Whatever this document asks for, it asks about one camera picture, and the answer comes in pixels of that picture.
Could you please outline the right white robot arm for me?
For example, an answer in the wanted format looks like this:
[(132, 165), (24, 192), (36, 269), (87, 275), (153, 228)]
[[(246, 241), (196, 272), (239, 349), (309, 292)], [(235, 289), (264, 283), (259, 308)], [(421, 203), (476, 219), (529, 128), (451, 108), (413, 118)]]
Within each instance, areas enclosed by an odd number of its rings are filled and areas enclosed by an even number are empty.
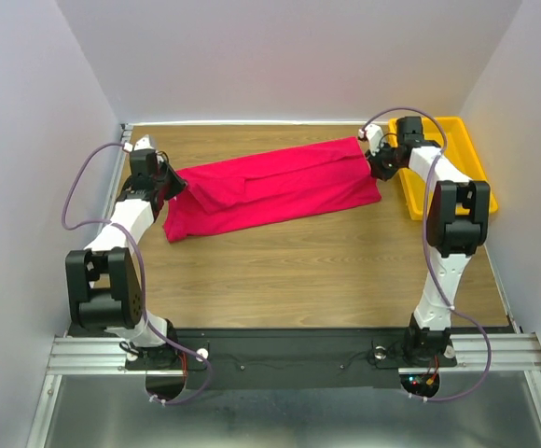
[(456, 168), (445, 156), (445, 143), (424, 136), (420, 117), (396, 122), (395, 144), (384, 142), (384, 136), (370, 121), (358, 131), (358, 139), (368, 143), (365, 157), (371, 175), (386, 181), (408, 169), (424, 182), (423, 253), (428, 274), (401, 342), (404, 359), (422, 364), (450, 351), (457, 289), (465, 267), (485, 243), (491, 189)]

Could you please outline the yellow plastic bin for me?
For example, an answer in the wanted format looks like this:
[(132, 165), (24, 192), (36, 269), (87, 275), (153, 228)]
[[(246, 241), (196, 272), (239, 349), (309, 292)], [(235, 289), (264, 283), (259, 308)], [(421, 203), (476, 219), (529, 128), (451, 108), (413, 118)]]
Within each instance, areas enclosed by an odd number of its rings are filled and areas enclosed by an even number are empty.
[[(489, 182), (463, 120), (459, 117), (437, 117), (437, 122), (447, 136), (447, 148), (444, 155), (439, 158), (436, 171), (431, 177), (429, 200), (432, 200), (435, 183), (438, 180), (446, 180), (446, 175), (450, 175), (449, 180), (453, 181), (461, 181), (468, 177), (476, 181)], [(413, 220), (421, 220), (423, 217), (425, 180), (435, 156), (443, 145), (442, 135), (432, 121), (422, 118), (422, 125), (424, 138), (436, 141), (437, 147), (422, 147), (420, 155), (411, 156), (410, 168), (405, 167), (398, 171), (409, 215)]]

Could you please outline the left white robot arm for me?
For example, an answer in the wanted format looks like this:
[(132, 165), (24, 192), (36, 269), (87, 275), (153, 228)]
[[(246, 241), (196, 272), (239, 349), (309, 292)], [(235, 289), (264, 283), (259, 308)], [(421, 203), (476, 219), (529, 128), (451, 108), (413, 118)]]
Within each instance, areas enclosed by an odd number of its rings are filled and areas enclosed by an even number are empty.
[(149, 369), (185, 366), (173, 324), (146, 308), (146, 269), (138, 243), (156, 222), (165, 202), (183, 192), (186, 181), (167, 155), (152, 145), (124, 144), (131, 173), (124, 181), (113, 213), (100, 219), (97, 236), (65, 258), (71, 321), (85, 330), (121, 338), (130, 362)]

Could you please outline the red t shirt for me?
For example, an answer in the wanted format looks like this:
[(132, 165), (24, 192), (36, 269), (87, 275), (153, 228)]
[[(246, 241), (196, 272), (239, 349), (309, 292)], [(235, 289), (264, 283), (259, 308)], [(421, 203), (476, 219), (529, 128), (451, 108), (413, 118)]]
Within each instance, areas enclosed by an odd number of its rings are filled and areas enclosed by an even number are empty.
[(180, 170), (187, 188), (163, 224), (171, 243), (377, 203), (381, 194), (353, 137)]

